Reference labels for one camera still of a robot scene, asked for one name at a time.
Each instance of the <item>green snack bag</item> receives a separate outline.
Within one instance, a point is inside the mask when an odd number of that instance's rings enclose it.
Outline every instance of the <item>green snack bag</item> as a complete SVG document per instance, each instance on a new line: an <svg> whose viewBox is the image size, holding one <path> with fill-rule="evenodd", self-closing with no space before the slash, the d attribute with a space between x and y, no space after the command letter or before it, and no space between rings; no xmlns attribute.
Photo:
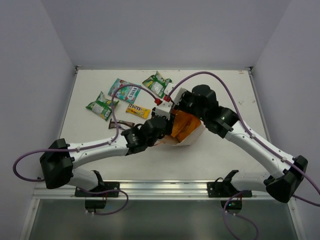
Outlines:
<svg viewBox="0 0 320 240"><path fill-rule="evenodd" d="M143 85L157 94L161 99L165 96L164 90L169 83L172 83L172 80L170 78L164 79L158 71L142 82Z"/></svg>
<svg viewBox="0 0 320 240"><path fill-rule="evenodd" d="M118 104L119 101L114 101L114 107ZM105 95L103 92L100 92L100 95L97 97L97 99L91 103L89 103L88 106L85 107L86 109L90 109L95 114L99 115L104 120L108 120L108 118L111 115L111 100L105 98Z"/></svg>

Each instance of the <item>yellow candy wrapper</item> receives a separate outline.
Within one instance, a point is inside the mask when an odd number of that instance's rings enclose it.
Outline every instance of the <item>yellow candy wrapper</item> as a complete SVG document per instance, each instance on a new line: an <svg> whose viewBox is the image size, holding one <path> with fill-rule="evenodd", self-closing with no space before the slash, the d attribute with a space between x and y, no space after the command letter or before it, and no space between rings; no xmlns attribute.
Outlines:
<svg viewBox="0 0 320 240"><path fill-rule="evenodd" d="M150 113L150 109L143 108L130 103L129 106L126 108L125 112L139 116L143 119L147 119Z"/></svg>

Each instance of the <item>gray wall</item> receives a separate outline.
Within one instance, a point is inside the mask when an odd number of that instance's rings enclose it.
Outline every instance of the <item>gray wall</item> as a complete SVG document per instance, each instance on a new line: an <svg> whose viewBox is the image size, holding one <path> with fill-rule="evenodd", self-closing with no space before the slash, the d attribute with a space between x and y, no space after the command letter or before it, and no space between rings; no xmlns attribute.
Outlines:
<svg viewBox="0 0 320 240"><path fill-rule="evenodd" d="M276 145L309 160L307 173L320 185L320 1L292 0L254 67L262 110ZM299 196L320 203L304 180ZM298 201L308 239L319 239L320 209Z"/></svg>
<svg viewBox="0 0 320 240"><path fill-rule="evenodd" d="M0 1L0 32L0 239L17 240L34 184L15 177L12 165L57 138L74 67L40 0ZM18 170L39 176L39 155Z"/></svg>
<svg viewBox="0 0 320 240"><path fill-rule="evenodd" d="M253 66L290 0L42 0L71 60L104 69Z"/></svg>

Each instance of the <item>tabletop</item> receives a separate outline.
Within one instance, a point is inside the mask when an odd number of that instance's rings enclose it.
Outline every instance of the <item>tabletop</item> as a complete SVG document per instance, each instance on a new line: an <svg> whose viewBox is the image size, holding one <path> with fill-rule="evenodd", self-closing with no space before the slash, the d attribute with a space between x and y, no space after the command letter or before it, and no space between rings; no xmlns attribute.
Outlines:
<svg viewBox="0 0 320 240"><path fill-rule="evenodd" d="M226 83L246 123L262 137L266 137L248 72L209 71ZM159 72L165 79L170 78L176 84L198 71L159 70ZM142 85L144 80L155 73L156 70L79 70L60 137L65 138L67 143L81 143L114 136L116 130L108 129L109 121L103 120L85 107L96 100L100 91L111 99L107 94L117 78ZM223 86L210 75L195 76L182 87L191 91L194 86L200 84L209 85L216 92L221 106L234 110ZM153 98L142 90L134 104L148 109L155 107ZM145 119L126 113L128 105L128 102L120 100L115 108L116 118L143 124ZM243 173L267 172L238 146L207 129L190 146L171 146L163 143L148 147L144 152L97 160L81 168L97 170L106 180L213 180L225 177L231 170Z"/></svg>

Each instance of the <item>teal candy package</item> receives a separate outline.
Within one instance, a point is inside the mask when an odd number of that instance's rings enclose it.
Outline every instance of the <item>teal candy package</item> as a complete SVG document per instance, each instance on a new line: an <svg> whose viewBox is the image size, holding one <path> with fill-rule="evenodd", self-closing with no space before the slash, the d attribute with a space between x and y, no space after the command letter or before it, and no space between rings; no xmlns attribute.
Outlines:
<svg viewBox="0 0 320 240"><path fill-rule="evenodd" d="M121 86L125 86L127 84L130 84L130 82L127 82L125 80L121 80L119 78L117 78L117 80L115 80L114 84L112 85L112 87L110 88L108 95L112 96L116 89L118 89ZM135 87L135 86L126 86L121 88L116 94L115 97L121 100L125 100L128 103L133 104L138 96L140 92L140 88Z"/></svg>

